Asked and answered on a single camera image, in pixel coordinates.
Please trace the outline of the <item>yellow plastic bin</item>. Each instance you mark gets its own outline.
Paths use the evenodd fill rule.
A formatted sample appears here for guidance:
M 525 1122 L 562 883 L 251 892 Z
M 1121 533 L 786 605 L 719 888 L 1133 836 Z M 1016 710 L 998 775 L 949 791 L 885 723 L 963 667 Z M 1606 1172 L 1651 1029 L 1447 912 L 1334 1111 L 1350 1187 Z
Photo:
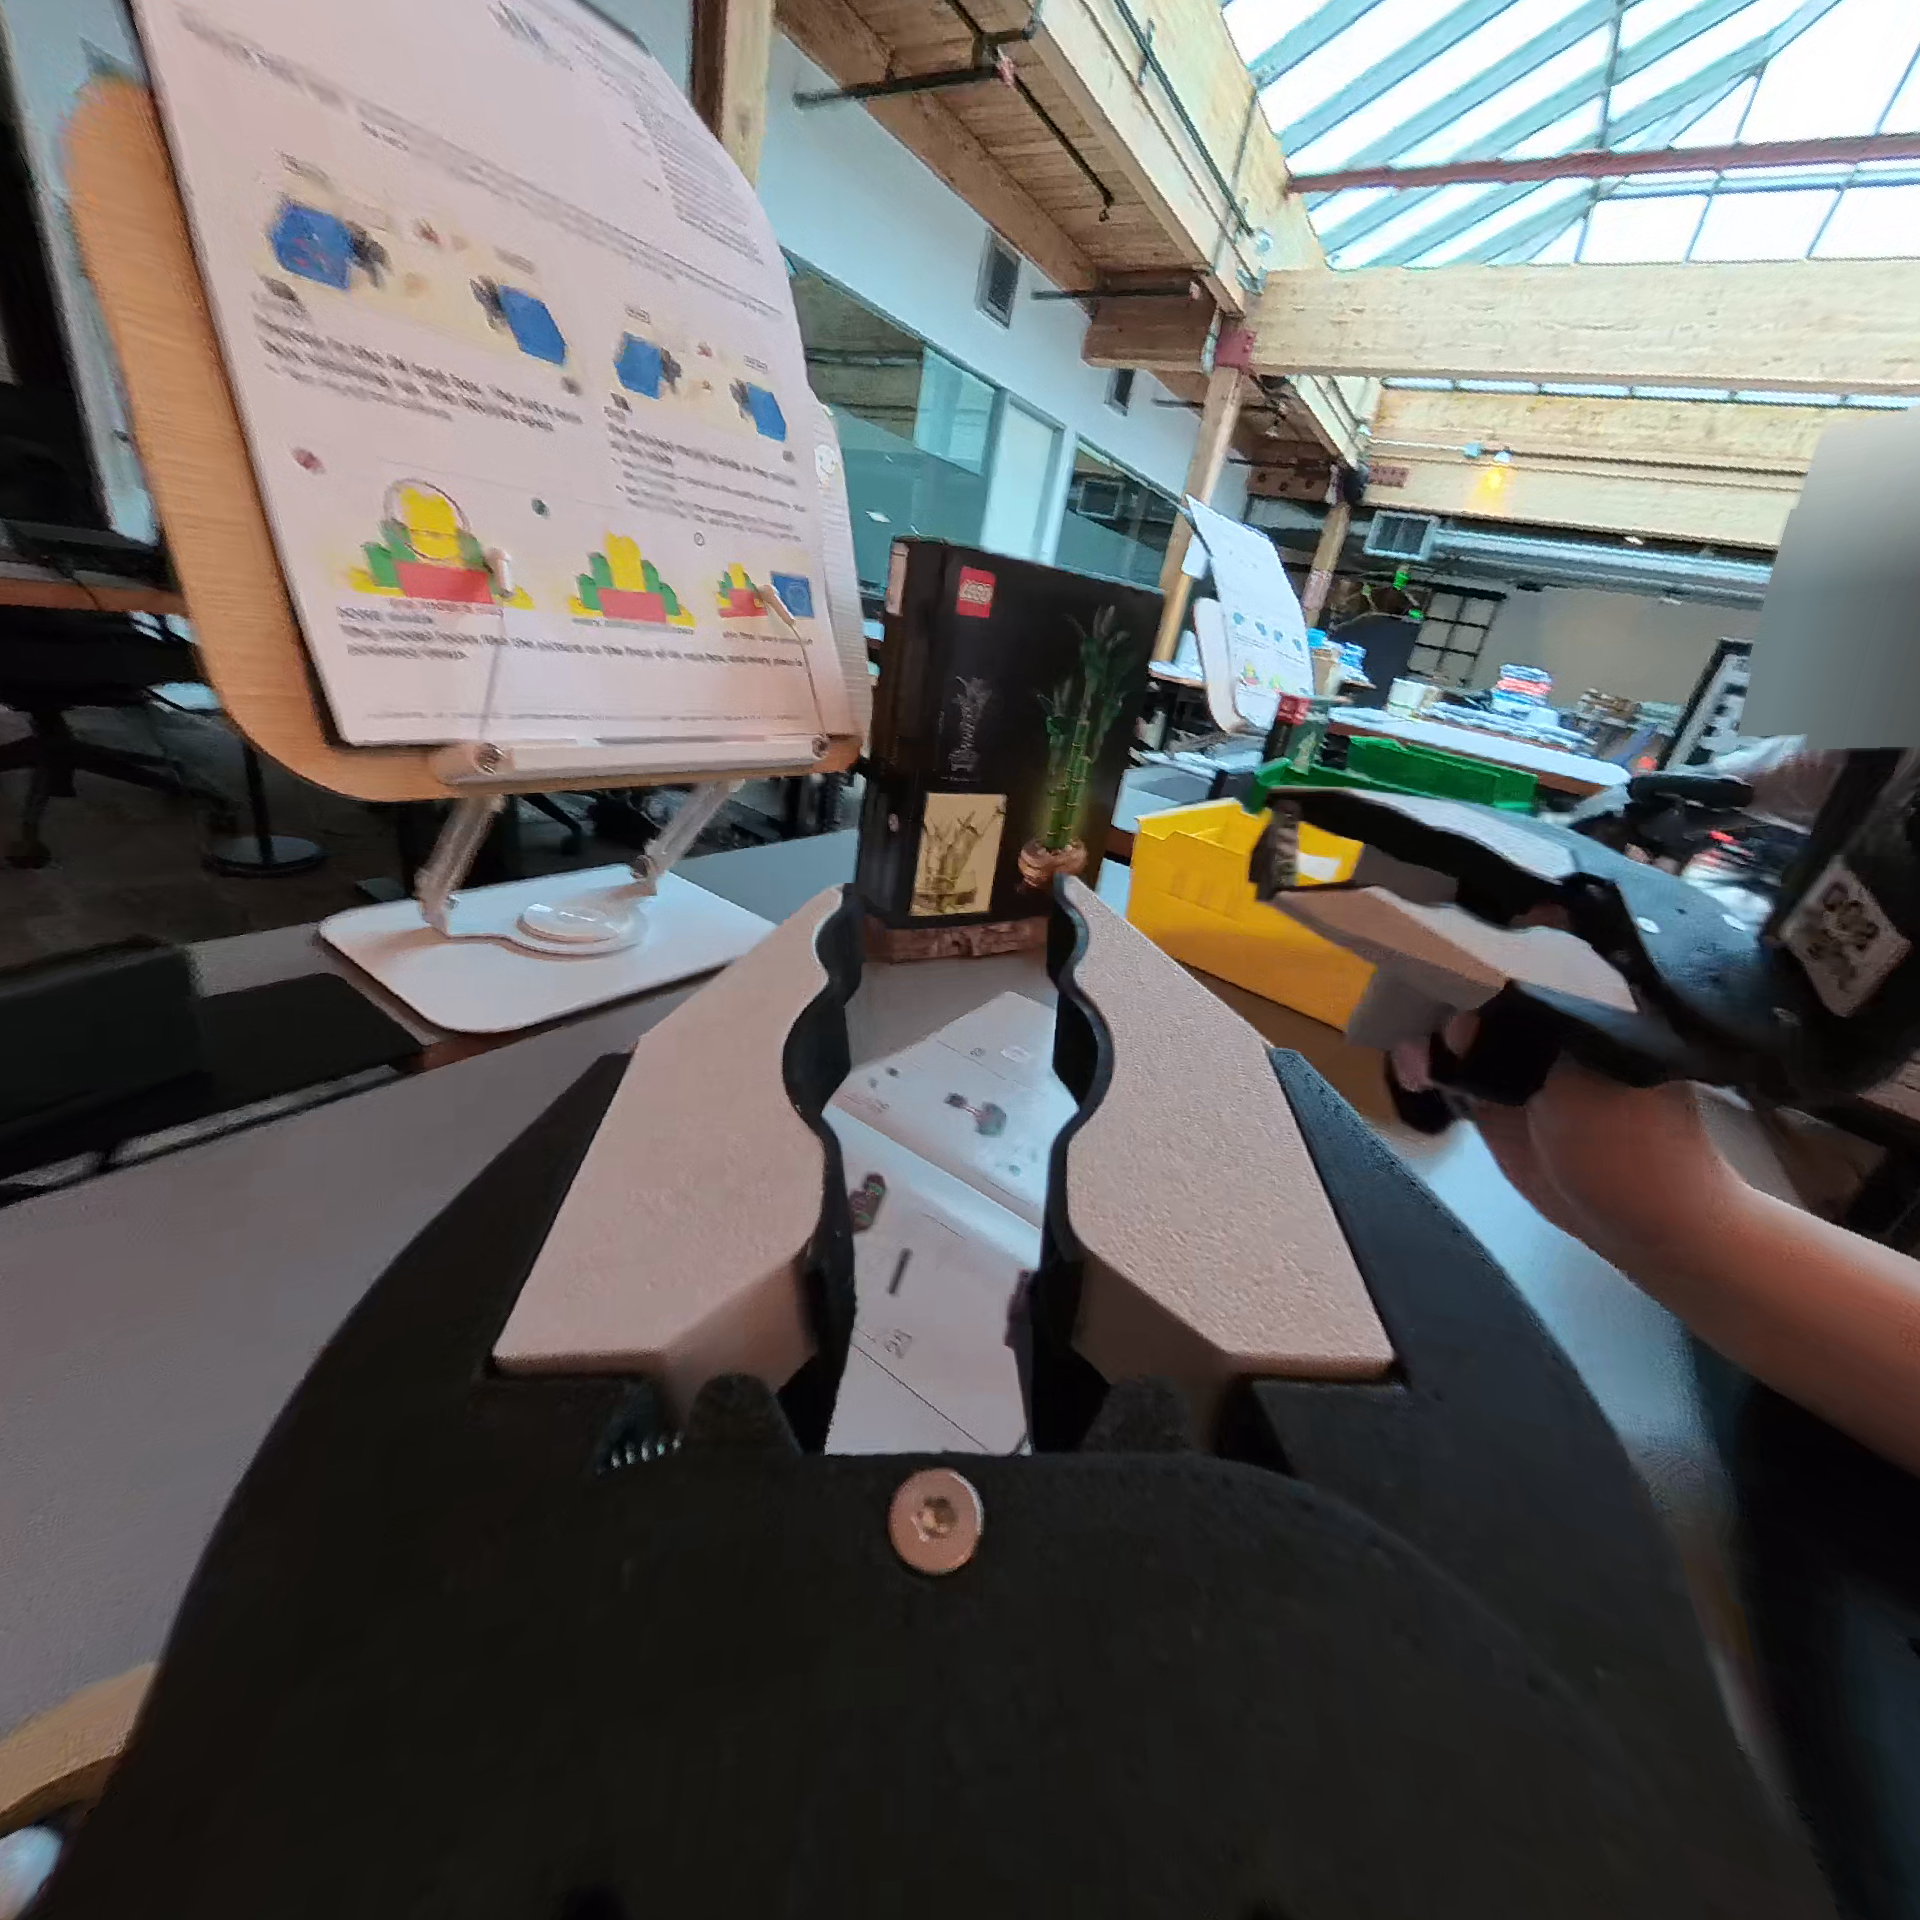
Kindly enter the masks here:
M 1237 799 L 1141 816 L 1127 918 L 1189 968 L 1342 1029 L 1374 966 L 1258 899 L 1251 864 L 1265 823 Z

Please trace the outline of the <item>person's right hand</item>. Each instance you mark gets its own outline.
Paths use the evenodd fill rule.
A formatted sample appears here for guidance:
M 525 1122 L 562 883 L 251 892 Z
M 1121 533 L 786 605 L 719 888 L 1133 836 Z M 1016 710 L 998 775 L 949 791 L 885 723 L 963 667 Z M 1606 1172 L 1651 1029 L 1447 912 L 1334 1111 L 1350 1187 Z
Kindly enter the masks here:
M 1771 1194 L 1722 1155 L 1693 1085 L 1623 1087 L 1561 1062 L 1528 1104 L 1507 1106 L 1442 1083 L 1442 1045 L 1463 1048 L 1473 1034 L 1466 1015 L 1446 1036 L 1398 1043 L 1389 1085 L 1425 1117 L 1466 1120 L 1557 1230 L 1651 1278 L 1701 1269 L 1760 1222 Z

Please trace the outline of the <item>grey desk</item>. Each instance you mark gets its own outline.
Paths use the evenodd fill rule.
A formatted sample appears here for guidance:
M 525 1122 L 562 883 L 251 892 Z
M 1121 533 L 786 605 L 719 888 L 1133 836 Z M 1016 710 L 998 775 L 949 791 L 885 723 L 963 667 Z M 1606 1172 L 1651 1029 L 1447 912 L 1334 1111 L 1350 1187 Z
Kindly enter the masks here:
M 1299 1048 L 1522 1288 L 1623 1437 L 1729 1646 L 1734 1506 L 1682 1331 L 1538 1219 L 1470 1126 L 1400 1126 L 1376 1056 L 1209 988 Z M 422 1072 L 382 1087 L 6 1208 L 6 1733 L 158 1655 L 241 1471 L 370 1282 L 589 1064 L 687 996 L 627 999 L 501 1047 L 440 1040 Z

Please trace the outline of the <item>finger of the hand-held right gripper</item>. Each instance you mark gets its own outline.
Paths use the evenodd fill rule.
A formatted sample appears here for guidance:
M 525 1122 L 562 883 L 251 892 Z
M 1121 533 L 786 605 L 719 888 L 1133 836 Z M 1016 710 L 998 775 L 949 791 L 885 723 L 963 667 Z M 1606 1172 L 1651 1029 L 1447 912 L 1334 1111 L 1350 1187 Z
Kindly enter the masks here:
M 1496 806 L 1357 787 L 1283 787 L 1265 797 L 1265 812 L 1439 875 L 1454 887 L 1457 906 L 1542 906 L 1577 879 L 1569 842 Z
M 1274 906 L 1446 1005 L 1485 1005 L 1507 988 L 1637 1003 L 1625 974 L 1571 931 L 1503 927 L 1457 902 L 1414 902 L 1382 887 L 1293 888 Z

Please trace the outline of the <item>black toy set box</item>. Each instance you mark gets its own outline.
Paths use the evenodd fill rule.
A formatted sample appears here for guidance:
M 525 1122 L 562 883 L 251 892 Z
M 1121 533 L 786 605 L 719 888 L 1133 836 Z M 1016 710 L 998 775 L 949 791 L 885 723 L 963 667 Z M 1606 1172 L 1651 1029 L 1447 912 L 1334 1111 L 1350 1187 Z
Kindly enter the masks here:
M 889 965 L 1046 946 L 1097 887 L 1161 592 L 901 538 L 883 603 L 856 893 Z

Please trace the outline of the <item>silver ventilation duct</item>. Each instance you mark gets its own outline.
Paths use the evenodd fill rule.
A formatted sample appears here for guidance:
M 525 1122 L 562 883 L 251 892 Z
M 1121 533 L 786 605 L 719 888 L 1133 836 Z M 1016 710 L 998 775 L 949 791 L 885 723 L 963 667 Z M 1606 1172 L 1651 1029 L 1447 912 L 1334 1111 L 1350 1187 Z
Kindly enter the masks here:
M 1593 589 L 1759 607 L 1771 562 L 1713 551 L 1670 551 L 1623 538 L 1529 535 L 1431 515 L 1376 512 L 1358 518 L 1353 538 L 1368 559 L 1434 579 L 1529 589 Z

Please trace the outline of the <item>black office chair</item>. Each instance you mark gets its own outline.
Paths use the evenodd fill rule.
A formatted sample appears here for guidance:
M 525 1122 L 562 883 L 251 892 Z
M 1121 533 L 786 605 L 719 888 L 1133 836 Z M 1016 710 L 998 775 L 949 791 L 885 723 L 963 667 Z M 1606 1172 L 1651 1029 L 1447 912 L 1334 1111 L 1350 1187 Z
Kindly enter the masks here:
M 2 607 L 2 707 L 26 723 L 6 743 L 2 773 L 24 773 L 27 792 L 6 839 L 6 861 L 45 868 L 54 853 L 45 816 L 56 799 L 73 799 L 81 776 L 102 776 L 168 799 L 201 806 L 208 829 L 201 860 L 230 878 L 296 878 L 325 867 L 325 850 L 272 824 L 262 756 L 246 743 L 246 797 L 194 779 L 168 752 L 138 752 L 77 731 L 78 710 L 146 710 L 160 688 L 210 691 L 189 639 L 144 627 L 134 613 L 73 607 Z

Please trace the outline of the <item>green plastic bin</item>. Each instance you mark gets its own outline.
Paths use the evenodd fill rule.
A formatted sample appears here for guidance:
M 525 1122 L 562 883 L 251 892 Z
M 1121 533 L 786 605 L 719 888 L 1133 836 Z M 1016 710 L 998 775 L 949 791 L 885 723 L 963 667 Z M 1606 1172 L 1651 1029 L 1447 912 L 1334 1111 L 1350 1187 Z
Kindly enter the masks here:
M 1382 734 L 1331 734 L 1307 765 L 1272 758 L 1256 767 L 1242 808 L 1259 814 L 1275 792 L 1295 789 L 1353 789 L 1418 799 L 1451 799 L 1517 816 L 1538 806 L 1538 776 L 1512 765 L 1429 750 Z

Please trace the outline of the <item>printed instruction sheet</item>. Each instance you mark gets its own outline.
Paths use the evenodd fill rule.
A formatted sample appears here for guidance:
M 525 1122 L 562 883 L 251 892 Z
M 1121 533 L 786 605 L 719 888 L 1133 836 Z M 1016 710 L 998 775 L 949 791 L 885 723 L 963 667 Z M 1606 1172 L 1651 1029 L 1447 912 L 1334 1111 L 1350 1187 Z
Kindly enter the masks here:
M 134 4 L 353 747 L 849 736 L 785 253 L 590 4 Z

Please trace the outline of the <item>open instruction booklet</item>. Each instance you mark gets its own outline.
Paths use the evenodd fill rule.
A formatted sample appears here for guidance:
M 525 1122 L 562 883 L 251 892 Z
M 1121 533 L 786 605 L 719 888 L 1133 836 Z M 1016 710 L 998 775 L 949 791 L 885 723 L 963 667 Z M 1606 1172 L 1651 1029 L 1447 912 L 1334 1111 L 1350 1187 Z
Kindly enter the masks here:
M 1005 992 L 835 1093 L 856 1331 L 830 1453 L 1027 1450 L 1016 1317 L 1072 1116 L 1053 1043 L 1055 1008 Z

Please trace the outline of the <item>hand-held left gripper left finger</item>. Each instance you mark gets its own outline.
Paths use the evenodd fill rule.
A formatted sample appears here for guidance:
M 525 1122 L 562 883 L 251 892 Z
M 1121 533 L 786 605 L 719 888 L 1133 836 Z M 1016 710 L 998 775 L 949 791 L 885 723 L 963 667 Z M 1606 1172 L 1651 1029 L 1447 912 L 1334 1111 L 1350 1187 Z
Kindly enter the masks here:
M 497 1336 L 505 1375 L 634 1375 L 678 1424 L 747 1375 L 826 1447 L 858 1319 L 829 1108 L 859 974 L 833 884 L 641 1036 Z

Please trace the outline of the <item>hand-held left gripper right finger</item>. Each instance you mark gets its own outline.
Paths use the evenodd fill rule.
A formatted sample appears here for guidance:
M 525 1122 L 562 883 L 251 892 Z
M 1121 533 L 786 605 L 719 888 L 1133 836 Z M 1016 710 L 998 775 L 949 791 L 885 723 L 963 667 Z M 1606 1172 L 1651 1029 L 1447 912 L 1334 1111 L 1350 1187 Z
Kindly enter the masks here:
M 1035 1450 L 1077 1450 L 1111 1392 L 1161 1381 L 1215 1442 L 1254 1383 L 1393 1384 L 1382 1310 L 1275 1051 L 1074 878 L 1055 883 Z

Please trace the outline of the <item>person's right forearm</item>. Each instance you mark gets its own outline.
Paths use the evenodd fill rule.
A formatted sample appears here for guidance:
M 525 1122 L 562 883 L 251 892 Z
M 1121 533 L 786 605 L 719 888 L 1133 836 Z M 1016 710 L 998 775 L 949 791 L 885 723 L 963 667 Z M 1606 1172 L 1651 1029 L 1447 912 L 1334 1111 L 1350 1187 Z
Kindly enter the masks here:
M 1635 1278 L 1722 1358 L 1918 1474 L 1918 1262 L 1701 1162 L 1617 1200 Z

